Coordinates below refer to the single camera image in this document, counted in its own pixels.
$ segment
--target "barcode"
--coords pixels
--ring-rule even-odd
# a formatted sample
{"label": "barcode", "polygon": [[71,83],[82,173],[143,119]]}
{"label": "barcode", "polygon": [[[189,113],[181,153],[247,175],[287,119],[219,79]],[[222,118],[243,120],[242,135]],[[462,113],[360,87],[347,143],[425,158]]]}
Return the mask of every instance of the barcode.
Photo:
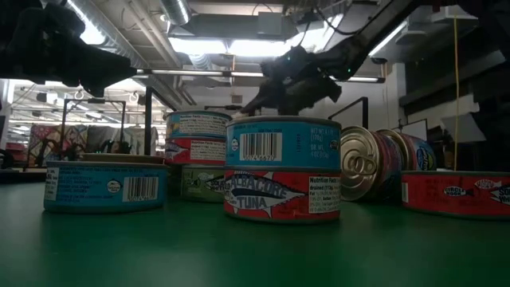
{"label": "barcode", "polygon": [[141,202],[158,199],[158,178],[125,178],[122,202]]}
{"label": "barcode", "polygon": [[239,160],[281,161],[281,145],[280,132],[242,134]]}
{"label": "barcode", "polygon": [[409,203],[409,193],[407,192],[407,183],[402,183],[402,202]]}

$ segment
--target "pull tab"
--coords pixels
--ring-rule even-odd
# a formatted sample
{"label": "pull tab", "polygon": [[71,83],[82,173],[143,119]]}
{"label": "pull tab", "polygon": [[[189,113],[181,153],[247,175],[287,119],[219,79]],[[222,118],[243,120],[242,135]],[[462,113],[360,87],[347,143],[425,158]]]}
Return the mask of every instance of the pull tab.
{"label": "pull tab", "polygon": [[[358,168],[360,159],[362,160],[362,164],[361,167]],[[365,155],[356,155],[349,159],[347,168],[349,172],[355,175],[373,175],[377,171],[377,163]]]}

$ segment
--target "tuna can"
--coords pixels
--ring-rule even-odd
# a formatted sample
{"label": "tuna can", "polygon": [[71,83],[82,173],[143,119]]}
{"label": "tuna can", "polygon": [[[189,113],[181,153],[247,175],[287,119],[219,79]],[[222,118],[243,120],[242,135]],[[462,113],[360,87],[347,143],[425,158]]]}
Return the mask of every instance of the tuna can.
{"label": "tuna can", "polygon": [[163,164],[163,158],[149,155],[120,155],[104,153],[88,153],[83,155],[83,160],[101,163],[152,163]]}
{"label": "tuna can", "polygon": [[228,215],[262,222],[318,223],[340,216],[339,171],[225,172]]}
{"label": "tuna can", "polygon": [[404,171],[402,205],[462,218],[510,219],[510,173]]}
{"label": "tuna can", "polygon": [[218,166],[186,165],[182,167],[183,199],[203,202],[223,202],[225,168]]}
{"label": "tuna can", "polygon": [[167,118],[167,138],[214,137],[225,139],[226,124],[232,117],[211,111],[178,111]]}
{"label": "tuna can", "polygon": [[342,199],[398,197],[402,154],[390,138],[361,127],[342,130]]}
{"label": "tuna can", "polygon": [[379,133],[391,138],[400,148],[404,171],[435,171],[436,156],[430,145],[422,139],[408,136],[391,130],[381,130]]}
{"label": "tuna can", "polygon": [[227,167],[340,170],[340,124],[301,116],[252,116],[227,124]]}
{"label": "tuna can", "polygon": [[113,213],[163,205],[162,164],[48,162],[44,207],[70,213]]}
{"label": "tuna can", "polygon": [[165,162],[225,164],[225,140],[212,138],[166,139]]}

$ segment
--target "green table surface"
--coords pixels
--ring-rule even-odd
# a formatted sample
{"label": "green table surface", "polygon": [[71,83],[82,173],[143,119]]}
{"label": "green table surface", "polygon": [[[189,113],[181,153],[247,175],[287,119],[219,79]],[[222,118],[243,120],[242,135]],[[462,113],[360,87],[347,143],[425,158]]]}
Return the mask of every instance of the green table surface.
{"label": "green table surface", "polygon": [[342,203],[279,226],[222,206],[43,212],[42,183],[0,185],[0,286],[508,286],[510,223]]}

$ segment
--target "cable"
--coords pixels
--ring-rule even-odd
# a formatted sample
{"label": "cable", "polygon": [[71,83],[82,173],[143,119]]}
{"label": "cable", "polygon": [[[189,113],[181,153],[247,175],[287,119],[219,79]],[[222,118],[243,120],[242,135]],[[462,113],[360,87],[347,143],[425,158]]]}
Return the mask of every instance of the cable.
{"label": "cable", "polygon": [[337,29],[336,27],[334,27],[329,21],[328,19],[326,18],[326,16],[324,16],[324,14],[322,13],[322,11],[320,10],[319,6],[317,5],[317,1],[312,1],[313,3],[313,7],[316,9],[316,12],[318,13],[318,15],[322,18],[322,20],[324,22],[326,22],[326,24],[328,24],[328,26],[333,29],[335,32],[339,33],[340,35],[343,35],[343,36],[351,36],[351,35],[356,35],[362,28],[360,29],[357,29],[356,31],[351,31],[351,32],[344,32],[340,29]]}
{"label": "cable", "polygon": [[257,3],[257,4],[255,5],[255,7],[253,8],[253,10],[252,10],[252,16],[255,14],[255,9],[256,9],[258,6],[260,6],[260,5],[264,5],[264,6],[266,6],[266,7],[269,9],[269,11],[271,11],[271,13],[274,13],[273,9],[271,9],[271,7],[269,7],[267,4],[264,4],[264,3]]}
{"label": "cable", "polygon": [[455,47],[455,83],[457,86],[457,107],[455,112],[455,151],[453,153],[453,170],[457,171],[457,140],[459,134],[459,97],[461,95],[461,84],[459,80],[459,41],[458,41],[458,30],[457,30],[457,15],[453,16],[453,35],[454,35],[454,47]]}

